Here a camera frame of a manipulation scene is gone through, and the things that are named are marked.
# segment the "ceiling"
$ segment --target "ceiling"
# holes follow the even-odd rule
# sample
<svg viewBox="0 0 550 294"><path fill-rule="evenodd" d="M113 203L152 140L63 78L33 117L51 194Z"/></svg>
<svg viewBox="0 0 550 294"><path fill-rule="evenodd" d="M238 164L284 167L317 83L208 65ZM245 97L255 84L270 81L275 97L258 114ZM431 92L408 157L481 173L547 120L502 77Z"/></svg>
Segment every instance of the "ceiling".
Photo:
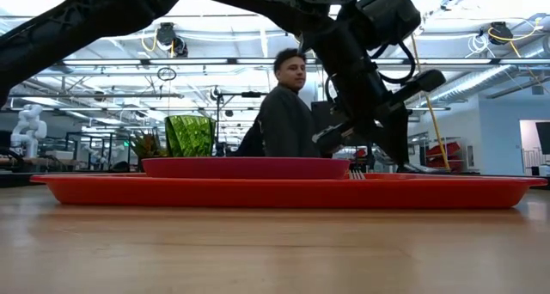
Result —
<svg viewBox="0 0 550 294"><path fill-rule="evenodd" d="M0 33L29 20L35 15L54 7L63 0L0 0ZM510 46L484 46L483 40L474 44L474 35L480 29L487 29L493 21L505 21L515 37L533 35L516 42L518 47L537 40L550 28L548 0L462 0L459 3L447 4L442 11L443 0L412 0L424 14L424 23L417 32L419 56L431 58L431 68L438 68L437 59L441 58L486 58L509 55ZM335 15L338 7L331 8ZM535 24L534 18L539 14L541 20ZM202 58L197 64L179 64L169 67L176 71L173 81L164 82L157 72L167 64L142 65L107 65L102 59L159 59L169 58L169 52L156 46L153 50L156 30L161 22L172 22L189 50L189 60ZM246 10L209 0L180 0L163 18L156 20L143 31L134 34L97 40L82 50L65 59L68 69L49 69L25 85L19 86L12 94L19 95L74 95L57 98L55 105L62 107L73 119L95 119L93 124L109 126L157 126L167 114L203 114L216 117L216 102L212 100L212 90L217 87L223 93L240 93L243 91L269 92L276 84L272 74L271 61L277 52L287 47L296 47L294 36L286 34L269 19ZM473 46L483 50L475 52ZM390 47L382 58L405 58L399 48ZM258 63L249 64L212 64L214 58L257 58ZM448 82L466 74L462 67L445 68L444 75ZM380 69L389 77L400 77L405 70L397 70L391 65L380 63ZM482 71L477 68L469 71ZM326 74L322 66L312 63L308 67L308 82L301 97L310 102L323 100L324 92L321 83ZM503 87L514 83L504 83ZM388 85L390 89L397 86ZM93 98L82 98L79 95L90 95L102 92L118 97L108 97L101 101ZM159 97L160 94L177 94L174 97ZM523 94L511 94L506 97L520 97ZM247 130L246 126L254 120L256 108L262 98L243 99L235 97L230 102L224 99L224 109L232 109L233 116L222 114L224 127L221 135L238 140ZM14 107L20 107L23 99L15 99ZM110 108L108 111L89 110L86 108ZM136 115L128 107L154 107L167 110L144 111L145 117Z"/></svg>

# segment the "wooden table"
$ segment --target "wooden table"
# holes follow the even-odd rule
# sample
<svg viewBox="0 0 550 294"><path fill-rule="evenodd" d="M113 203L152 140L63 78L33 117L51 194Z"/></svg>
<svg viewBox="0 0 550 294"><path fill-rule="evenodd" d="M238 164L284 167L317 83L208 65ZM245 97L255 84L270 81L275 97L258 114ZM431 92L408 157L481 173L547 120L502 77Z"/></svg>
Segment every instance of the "wooden table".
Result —
<svg viewBox="0 0 550 294"><path fill-rule="evenodd" d="M548 293L547 191L509 211L61 206L0 189L0 293Z"/></svg>

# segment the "short dark hair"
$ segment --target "short dark hair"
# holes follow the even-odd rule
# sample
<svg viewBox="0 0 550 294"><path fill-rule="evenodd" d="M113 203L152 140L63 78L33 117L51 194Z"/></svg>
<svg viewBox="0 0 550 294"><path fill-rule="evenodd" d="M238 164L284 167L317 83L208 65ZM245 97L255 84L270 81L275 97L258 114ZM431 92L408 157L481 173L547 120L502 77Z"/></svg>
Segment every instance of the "short dark hair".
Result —
<svg viewBox="0 0 550 294"><path fill-rule="evenodd" d="M277 53L277 57L275 57L275 62L273 63L273 71L280 70L284 61L294 57L299 57L303 60L303 62L306 62L306 55L299 52L298 49L284 49L282 52Z"/></svg>

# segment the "green glass vase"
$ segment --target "green glass vase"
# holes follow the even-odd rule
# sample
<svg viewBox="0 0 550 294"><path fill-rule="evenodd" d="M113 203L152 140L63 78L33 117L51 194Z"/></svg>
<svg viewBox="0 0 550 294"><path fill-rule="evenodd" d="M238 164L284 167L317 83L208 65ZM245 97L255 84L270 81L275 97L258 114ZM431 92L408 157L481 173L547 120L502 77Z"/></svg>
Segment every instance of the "green glass vase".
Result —
<svg viewBox="0 0 550 294"><path fill-rule="evenodd" d="M178 115L169 116L164 122L169 156L212 156L216 132L216 121L214 119Z"/></svg>

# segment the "workbench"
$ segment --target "workbench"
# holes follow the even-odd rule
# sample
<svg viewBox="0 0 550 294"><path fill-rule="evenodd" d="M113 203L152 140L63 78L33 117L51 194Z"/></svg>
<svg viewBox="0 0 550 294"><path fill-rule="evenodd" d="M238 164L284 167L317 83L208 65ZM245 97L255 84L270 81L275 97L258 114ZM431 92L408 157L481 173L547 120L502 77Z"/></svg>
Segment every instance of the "workbench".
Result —
<svg viewBox="0 0 550 294"><path fill-rule="evenodd" d="M547 191L513 210L63 206L0 189L0 293L548 293Z"/></svg>

